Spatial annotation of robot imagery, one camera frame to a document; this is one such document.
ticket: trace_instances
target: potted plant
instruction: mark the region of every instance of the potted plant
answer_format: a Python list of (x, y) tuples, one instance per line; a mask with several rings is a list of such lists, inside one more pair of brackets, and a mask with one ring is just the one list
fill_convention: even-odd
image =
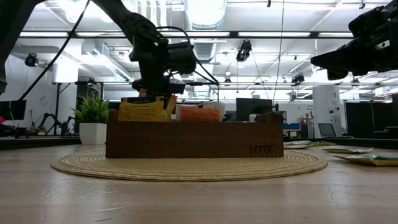
[(109, 101), (103, 101), (96, 96), (86, 98), (78, 110), (72, 109), (80, 125), (82, 144), (105, 144), (108, 105)]
[(43, 126), (36, 128), (37, 135), (45, 135), (47, 129)]

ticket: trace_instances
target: black robotic arm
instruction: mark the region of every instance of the black robotic arm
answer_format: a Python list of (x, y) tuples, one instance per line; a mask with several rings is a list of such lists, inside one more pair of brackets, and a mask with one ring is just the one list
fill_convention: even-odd
[[(17, 42), (34, 7), (45, 0), (0, 0), (0, 94), (6, 90), (4, 63)], [(166, 71), (189, 74), (196, 69), (193, 46), (188, 42), (169, 44), (151, 21), (130, 12), (121, 0), (92, 0), (124, 32), (134, 46), (131, 61), (138, 61), (141, 80), (133, 88), (145, 88), (158, 95), (183, 93), (183, 83), (172, 83)]]
[(398, 0), (358, 16), (349, 24), (354, 39), (339, 49), (311, 58), (328, 71), (329, 80), (370, 71), (398, 69)]

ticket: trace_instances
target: woven placemat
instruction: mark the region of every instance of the woven placemat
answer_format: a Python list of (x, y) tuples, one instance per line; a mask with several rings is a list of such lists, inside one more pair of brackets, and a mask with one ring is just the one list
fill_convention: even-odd
[(61, 172), (110, 179), (227, 181), (284, 177), (323, 169), (327, 161), (287, 151), (283, 158), (106, 159), (105, 151), (79, 152), (57, 159)]

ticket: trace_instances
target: green plant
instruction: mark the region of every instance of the green plant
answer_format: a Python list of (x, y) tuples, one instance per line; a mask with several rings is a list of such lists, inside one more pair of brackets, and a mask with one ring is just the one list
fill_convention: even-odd
[(38, 133), (46, 133), (46, 132), (47, 132), (47, 129), (46, 129), (45, 127), (41, 126), (41, 127), (37, 127), (37, 128), (36, 128), (36, 131), (37, 131)]
[(102, 101), (99, 96), (88, 97), (79, 110), (72, 110), (80, 123), (106, 123), (109, 116), (108, 105), (109, 101)]

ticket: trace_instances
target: wooden table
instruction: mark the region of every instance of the wooden table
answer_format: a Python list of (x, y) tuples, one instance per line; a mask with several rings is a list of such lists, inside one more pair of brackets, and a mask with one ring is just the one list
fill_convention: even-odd
[[(104, 146), (0, 151), (0, 223), (397, 223), (398, 167), (329, 161), (309, 174), (161, 183), (63, 174), (53, 159)], [(398, 156), (398, 151), (375, 153)]]

